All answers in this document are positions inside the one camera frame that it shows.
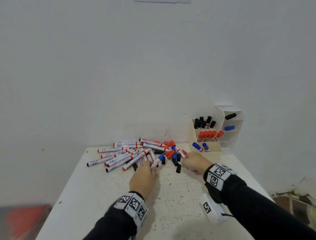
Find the black cable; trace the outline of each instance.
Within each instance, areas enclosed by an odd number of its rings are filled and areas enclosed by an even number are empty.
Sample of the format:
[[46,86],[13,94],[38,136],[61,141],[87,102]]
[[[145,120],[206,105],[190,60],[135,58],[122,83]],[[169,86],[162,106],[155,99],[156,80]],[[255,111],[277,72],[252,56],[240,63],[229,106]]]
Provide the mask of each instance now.
[[229,217],[233,217],[233,218],[234,218],[234,216],[233,216],[233,215],[226,214],[226,213],[222,213],[222,216],[229,216]]

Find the hand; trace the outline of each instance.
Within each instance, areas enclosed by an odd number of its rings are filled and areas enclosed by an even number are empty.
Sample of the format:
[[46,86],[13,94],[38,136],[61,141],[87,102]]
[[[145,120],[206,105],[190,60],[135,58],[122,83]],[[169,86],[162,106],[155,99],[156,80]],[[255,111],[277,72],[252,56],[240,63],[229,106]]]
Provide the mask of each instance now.
[[199,153],[189,152],[187,156],[182,160],[182,166],[190,169],[195,174],[203,175],[206,169],[213,163],[208,161]]
[[150,169],[151,164],[151,161],[145,161],[136,169],[136,172],[130,180],[130,191],[140,193],[145,201],[156,184],[157,168],[153,167]]

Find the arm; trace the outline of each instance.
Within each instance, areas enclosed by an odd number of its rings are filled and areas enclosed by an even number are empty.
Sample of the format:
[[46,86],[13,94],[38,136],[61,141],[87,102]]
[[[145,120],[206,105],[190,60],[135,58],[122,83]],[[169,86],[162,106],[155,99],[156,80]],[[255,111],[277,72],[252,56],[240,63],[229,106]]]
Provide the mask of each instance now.
[[[130,193],[136,193],[145,201],[156,183],[157,168],[150,169],[150,163],[145,161],[139,166],[130,180]],[[125,210],[114,208],[115,203],[116,201],[83,240],[128,240],[136,235],[137,228],[133,218]]]
[[[209,169],[213,166],[206,158],[198,153],[189,153],[182,162],[182,166],[191,169],[196,174],[204,174],[206,181]],[[206,183],[212,198],[220,199],[247,229],[254,239],[270,239],[280,235],[284,239],[316,239],[316,232],[297,220],[293,215],[249,188],[244,180],[231,175],[221,191]]]

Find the person's right arm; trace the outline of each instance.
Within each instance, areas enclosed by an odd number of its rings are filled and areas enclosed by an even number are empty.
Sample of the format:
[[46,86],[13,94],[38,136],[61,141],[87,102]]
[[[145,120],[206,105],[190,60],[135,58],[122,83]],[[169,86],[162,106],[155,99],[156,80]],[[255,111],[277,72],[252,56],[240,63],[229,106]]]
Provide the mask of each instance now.
[[[203,174],[206,180],[213,164],[199,153],[191,152],[182,161],[182,166],[196,174]],[[207,188],[212,196],[213,189],[210,186]],[[223,204],[256,240],[270,239],[274,236],[282,236],[283,239],[316,239],[314,230],[248,187],[237,175],[231,175],[224,181],[223,189],[219,194]]]

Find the white table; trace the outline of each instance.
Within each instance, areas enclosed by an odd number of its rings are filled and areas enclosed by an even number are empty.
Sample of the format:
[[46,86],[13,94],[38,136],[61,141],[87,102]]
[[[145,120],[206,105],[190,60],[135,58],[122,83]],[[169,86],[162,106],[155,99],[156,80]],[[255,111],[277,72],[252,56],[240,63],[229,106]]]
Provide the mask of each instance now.
[[[189,152],[188,144],[177,146]],[[87,162],[99,158],[97,149],[90,147],[84,152],[37,240],[84,238],[108,207],[129,191],[133,168],[107,173],[104,164],[87,167]],[[234,155],[222,155],[220,163],[236,170],[249,187],[271,199]],[[167,160],[159,166],[156,187],[146,201],[147,219],[137,239],[253,239],[231,217],[211,226],[199,206],[199,199],[206,192],[201,176],[183,168],[178,174],[173,163]]]

